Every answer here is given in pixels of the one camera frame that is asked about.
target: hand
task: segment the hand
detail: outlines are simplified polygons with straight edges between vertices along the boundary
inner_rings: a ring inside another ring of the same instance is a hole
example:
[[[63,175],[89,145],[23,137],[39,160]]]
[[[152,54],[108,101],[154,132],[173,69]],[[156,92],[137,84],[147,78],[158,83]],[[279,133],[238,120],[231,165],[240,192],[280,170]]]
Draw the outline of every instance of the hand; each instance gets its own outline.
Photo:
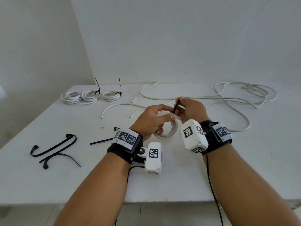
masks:
[[[207,116],[206,108],[201,102],[184,97],[177,98],[175,102],[178,100],[180,100],[180,105],[185,107],[185,109],[183,109],[178,106],[175,111],[175,114],[181,118],[182,123],[190,119],[194,119],[199,123],[210,120]]]
[[[154,132],[157,135],[162,134],[163,124],[175,119],[175,114],[173,113],[157,117],[156,114],[158,111],[162,110],[172,111],[173,107],[167,105],[153,105],[147,107],[130,129],[139,133],[143,137],[143,141],[148,140]]]

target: forearm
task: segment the forearm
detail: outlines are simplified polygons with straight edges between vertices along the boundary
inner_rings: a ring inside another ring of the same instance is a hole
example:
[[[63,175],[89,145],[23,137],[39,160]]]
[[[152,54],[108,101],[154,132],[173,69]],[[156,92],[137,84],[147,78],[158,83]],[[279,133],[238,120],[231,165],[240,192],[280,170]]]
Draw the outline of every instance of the forearm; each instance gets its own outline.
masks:
[[[122,207],[130,164],[107,153],[71,196],[54,226],[112,226]]]
[[[208,153],[208,160],[214,192],[233,226],[301,225],[288,204],[230,144]]]

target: right hand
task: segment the right hand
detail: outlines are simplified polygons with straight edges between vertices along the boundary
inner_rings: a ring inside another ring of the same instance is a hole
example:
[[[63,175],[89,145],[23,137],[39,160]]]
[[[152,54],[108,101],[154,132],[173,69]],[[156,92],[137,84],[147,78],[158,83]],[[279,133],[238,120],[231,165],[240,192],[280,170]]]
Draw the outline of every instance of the right hand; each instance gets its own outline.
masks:
[[[183,109],[178,106],[175,111],[175,114],[181,119],[182,123],[185,123],[189,119],[194,119],[199,123],[210,120],[206,108],[201,102],[185,97],[179,97],[175,102],[177,103],[178,100],[180,100],[179,105],[185,107]]]

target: black wrist strap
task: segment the black wrist strap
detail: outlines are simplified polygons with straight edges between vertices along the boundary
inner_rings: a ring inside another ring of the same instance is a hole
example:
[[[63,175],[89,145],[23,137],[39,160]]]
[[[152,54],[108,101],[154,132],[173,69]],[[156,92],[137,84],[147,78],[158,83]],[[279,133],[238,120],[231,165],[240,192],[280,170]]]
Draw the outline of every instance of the black wrist strap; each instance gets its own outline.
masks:
[[[212,121],[203,121],[200,123],[203,132],[205,134],[205,137],[208,141],[208,148],[207,150],[202,152],[202,155],[205,155],[206,153],[212,152],[228,143],[232,143],[232,140],[226,140],[222,141],[220,137],[215,133],[212,126],[218,124],[218,122],[212,122]]]
[[[137,153],[140,151],[140,148],[143,147],[143,139],[139,135],[140,138],[137,138],[137,141],[135,142],[132,153],[129,153],[129,150],[122,145],[119,144],[112,144],[107,152],[112,152],[115,155],[118,155],[120,158],[123,160],[127,161],[128,163],[132,164],[133,161],[138,162],[138,163],[144,163],[144,159],[137,156]]]

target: left hand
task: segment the left hand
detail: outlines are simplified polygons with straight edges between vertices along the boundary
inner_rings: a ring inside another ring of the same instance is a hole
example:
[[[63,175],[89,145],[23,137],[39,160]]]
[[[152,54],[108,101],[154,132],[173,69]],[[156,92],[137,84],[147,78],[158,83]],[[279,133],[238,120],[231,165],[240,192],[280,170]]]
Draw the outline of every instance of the left hand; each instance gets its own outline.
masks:
[[[173,107],[167,105],[152,105],[147,107],[130,129],[139,133],[143,137],[143,141],[148,140],[154,132],[157,135],[162,134],[163,124],[176,118],[176,115],[173,113],[157,117],[156,114],[163,110],[172,111]]]

